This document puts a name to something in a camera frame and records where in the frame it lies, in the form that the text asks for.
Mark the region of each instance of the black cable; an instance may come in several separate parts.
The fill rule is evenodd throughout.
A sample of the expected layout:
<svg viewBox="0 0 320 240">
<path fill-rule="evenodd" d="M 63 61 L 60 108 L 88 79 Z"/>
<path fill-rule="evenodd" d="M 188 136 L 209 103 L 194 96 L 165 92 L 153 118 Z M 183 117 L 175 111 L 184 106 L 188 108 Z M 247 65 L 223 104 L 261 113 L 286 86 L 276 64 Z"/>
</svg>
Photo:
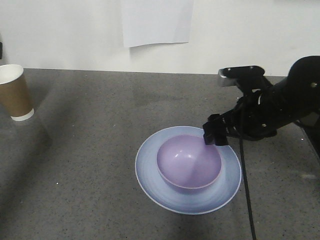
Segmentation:
<svg viewBox="0 0 320 240">
<path fill-rule="evenodd" d="M 247 171 L 246 171 L 246 163 L 245 163 L 245 154 L 244 154 L 244 119 L 245 119 L 245 108 L 244 106 L 247 103 L 247 97 L 243 97 L 243 105 L 241 110 L 241 120 L 240 120 L 240 138 L 239 138 L 239 145 L 240 145 L 240 156 L 241 156 L 241 165 L 242 165 L 242 173 L 243 173 L 243 182 L 244 182 L 244 188 L 245 188 L 245 197 L 246 197 L 246 204 L 248 207 L 248 214 L 249 214 L 249 221 L 250 221 L 250 228 L 251 228 L 251 235 L 253 240 L 257 240 L 256 237 L 256 230 L 255 230 L 255 224 L 254 224 L 254 218 L 252 214 L 252 208 L 251 208 L 251 201 L 250 201 L 250 193 L 249 193 L 249 185 L 248 185 L 248 179 L 247 179 Z"/>
</svg>

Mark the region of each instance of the cup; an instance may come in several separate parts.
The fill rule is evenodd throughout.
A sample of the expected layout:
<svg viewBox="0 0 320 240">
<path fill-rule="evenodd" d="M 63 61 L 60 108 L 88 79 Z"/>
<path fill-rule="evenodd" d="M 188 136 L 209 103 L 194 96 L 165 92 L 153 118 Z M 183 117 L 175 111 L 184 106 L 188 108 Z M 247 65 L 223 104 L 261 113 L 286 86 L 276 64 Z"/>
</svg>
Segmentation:
<svg viewBox="0 0 320 240">
<path fill-rule="evenodd" d="M 35 113 L 22 66 L 0 66 L 0 103 L 15 121 L 27 120 Z"/>
</svg>

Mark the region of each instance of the white wall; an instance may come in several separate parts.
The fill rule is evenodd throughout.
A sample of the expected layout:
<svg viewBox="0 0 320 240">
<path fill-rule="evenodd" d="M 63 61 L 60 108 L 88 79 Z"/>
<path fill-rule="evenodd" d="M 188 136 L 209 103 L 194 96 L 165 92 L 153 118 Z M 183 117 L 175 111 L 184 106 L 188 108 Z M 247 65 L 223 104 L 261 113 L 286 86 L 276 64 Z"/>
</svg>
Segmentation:
<svg viewBox="0 0 320 240">
<path fill-rule="evenodd" d="M 299 58 L 320 55 L 319 0 L 194 0 L 189 43 L 134 48 L 123 47 L 120 7 L 120 0 L 0 0 L 0 64 L 202 74 L 255 64 L 284 76 Z"/>
</svg>

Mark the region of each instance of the bowl rim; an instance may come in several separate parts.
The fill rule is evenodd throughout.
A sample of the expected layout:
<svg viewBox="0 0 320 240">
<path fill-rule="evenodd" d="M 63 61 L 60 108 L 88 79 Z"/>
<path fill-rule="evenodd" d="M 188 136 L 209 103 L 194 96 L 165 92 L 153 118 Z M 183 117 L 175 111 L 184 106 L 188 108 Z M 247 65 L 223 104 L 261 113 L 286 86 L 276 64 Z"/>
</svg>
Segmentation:
<svg viewBox="0 0 320 240">
<path fill-rule="evenodd" d="M 176 135 L 176 136 L 173 136 L 173 137 L 167 139 L 167 140 L 159 147 L 159 149 L 158 149 L 158 151 L 157 151 L 157 153 L 156 153 L 156 167 L 157 167 L 157 169 L 158 169 L 161 177 L 163 177 L 163 179 L 164 179 L 165 181 L 167 181 L 169 184 L 172 184 L 173 186 L 178 187 L 178 188 L 181 188 L 181 189 L 199 190 L 199 189 L 203 189 L 203 188 L 208 187 L 209 185 L 213 184 L 213 183 L 219 178 L 220 173 L 221 173 L 222 168 L 223 168 L 222 159 L 221 159 L 220 153 L 219 153 L 219 151 L 218 151 L 217 149 L 215 149 L 215 150 L 217 151 L 217 153 L 218 153 L 218 155 L 219 155 L 219 162 L 220 162 L 219 173 L 216 175 L 216 177 L 215 177 L 212 181 L 210 181 L 209 183 L 207 183 L 207 184 L 205 184 L 205 185 L 195 186 L 195 187 L 181 186 L 181 185 L 176 184 L 176 183 L 172 182 L 171 180 L 169 180 L 169 179 L 162 173 L 162 171 L 160 170 L 160 168 L 159 168 L 159 163 L 158 163 L 158 154 L 159 154 L 159 151 L 160 151 L 161 147 L 162 147 L 167 141 L 169 141 L 169 140 L 171 140 L 171 139 L 174 139 L 174 138 L 177 138 L 177 137 L 181 137 L 181 136 L 193 136 L 193 137 L 196 137 L 196 138 L 201 139 L 201 137 L 196 136 L 196 135 L 194 135 L 194 134 L 189 134 L 189 133 L 183 133 L 183 134 Z"/>
</svg>

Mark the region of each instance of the plate rim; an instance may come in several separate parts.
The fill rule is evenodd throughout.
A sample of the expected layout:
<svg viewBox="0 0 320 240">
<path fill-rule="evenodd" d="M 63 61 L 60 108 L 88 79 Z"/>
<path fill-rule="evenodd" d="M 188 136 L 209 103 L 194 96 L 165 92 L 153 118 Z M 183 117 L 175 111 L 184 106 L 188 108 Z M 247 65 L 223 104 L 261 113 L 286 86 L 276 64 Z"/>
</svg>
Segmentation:
<svg viewBox="0 0 320 240">
<path fill-rule="evenodd" d="M 196 126 L 186 126 L 186 125 L 177 125 L 177 126 L 170 126 L 170 127 L 166 127 L 166 128 L 163 128 L 159 131 L 156 131 L 155 133 L 153 133 L 152 135 L 150 135 L 146 140 L 143 141 L 143 143 L 141 144 L 141 146 L 139 147 L 138 149 L 138 152 L 135 156 L 135 163 L 134 163 L 134 169 L 135 169 L 135 177 L 141 187 L 141 189 L 144 191 L 144 193 L 154 202 L 156 203 L 158 206 L 166 209 L 166 210 L 169 210 L 171 212 L 174 212 L 174 213 L 177 213 L 177 214 L 184 214 L 184 215 L 202 215 L 202 214 L 208 214 L 208 213 L 211 213 L 211 212 L 214 212 L 216 210 L 219 210 L 221 209 L 222 207 L 224 207 L 225 205 L 227 205 L 234 197 L 235 195 L 237 194 L 239 188 L 240 188 L 240 185 L 241 185 L 241 182 L 242 182 L 242 168 L 241 168 L 241 164 L 240 164 L 240 161 L 239 161 L 239 158 L 238 156 L 236 155 L 235 151 L 232 149 L 232 147 L 230 145 L 227 145 L 228 148 L 232 151 L 232 153 L 234 154 L 234 156 L 236 157 L 236 161 L 238 163 L 238 166 L 239 166 L 239 171 L 240 171 L 240 174 L 239 174 L 239 181 L 238 181 L 238 184 L 237 184 L 237 187 L 234 191 L 234 193 L 232 194 L 232 196 L 223 204 L 221 204 L 220 206 L 218 207 L 215 207 L 214 209 L 210 209 L 210 210 L 207 210 L 207 211 L 202 211 L 202 212 L 183 212 L 183 211 L 179 211 L 179 210 L 175 210 L 175 209 L 172 209 L 170 207 L 167 207 L 163 204 L 161 204 L 160 202 L 156 201 L 155 199 L 153 199 L 153 197 L 150 196 L 150 194 L 145 190 L 145 188 L 143 187 L 143 185 L 141 184 L 140 182 L 140 179 L 138 177 L 138 173 L 137 173 L 137 159 L 138 159 L 138 155 L 139 155 L 139 152 L 141 150 L 141 148 L 143 147 L 143 145 L 155 134 L 159 133 L 159 132 L 162 132 L 162 131 L 165 131 L 165 130 L 168 130 L 168 129 L 171 129 L 171 128 L 183 128 L 183 127 L 187 127 L 187 128 L 194 128 L 194 129 L 197 129 L 197 130 L 203 130 L 202 128 L 200 127 L 196 127 Z"/>
</svg>

